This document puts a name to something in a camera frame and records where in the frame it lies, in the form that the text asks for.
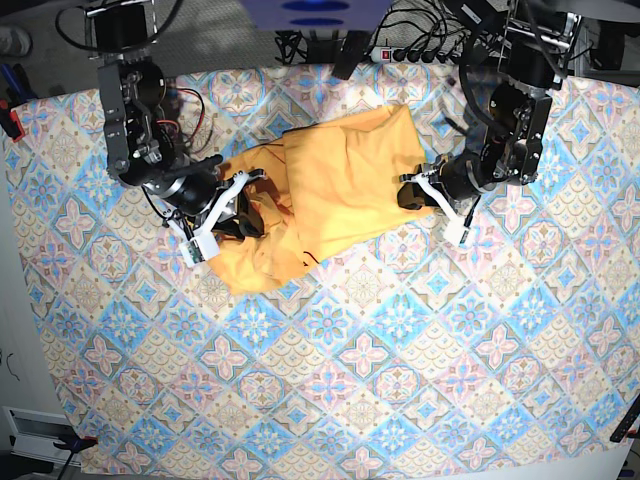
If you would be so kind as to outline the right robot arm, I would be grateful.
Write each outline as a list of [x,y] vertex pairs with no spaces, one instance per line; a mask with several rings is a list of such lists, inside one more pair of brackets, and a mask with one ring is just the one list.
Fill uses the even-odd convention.
[[109,177],[140,189],[149,203],[160,199],[168,205],[168,211],[155,213],[178,237],[184,261],[194,266],[219,254],[220,236],[244,241],[264,235],[263,219],[246,189],[266,174],[254,169],[223,178],[223,157],[191,158],[180,125],[162,117],[169,83],[149,48],[181,7],[174,2],[158,22],[152,1],[103,1],[80,7],[83,41],[63,29],[62,11],[54,28],[65,43],[102,62],[97,75]]

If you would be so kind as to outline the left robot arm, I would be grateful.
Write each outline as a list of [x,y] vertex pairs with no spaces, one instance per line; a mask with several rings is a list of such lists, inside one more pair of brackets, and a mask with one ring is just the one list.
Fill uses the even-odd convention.
[[[469,109],[486,127],[484,145],[479,152],[440,154],[400,176],[397,203],[406,210],[439,208],[447,218],[445,239],[462,244],[473,215],[458,213],[460,203],[477,204],[501,184],[536,180],[552,93],[567,77],[582,17],[544,1],[511,1],[503,11],[486,1],[444,5],[469,32],[458,61],[459,79]],[[502,81],[481,107],[469,71],[492,52],[498,55]]]

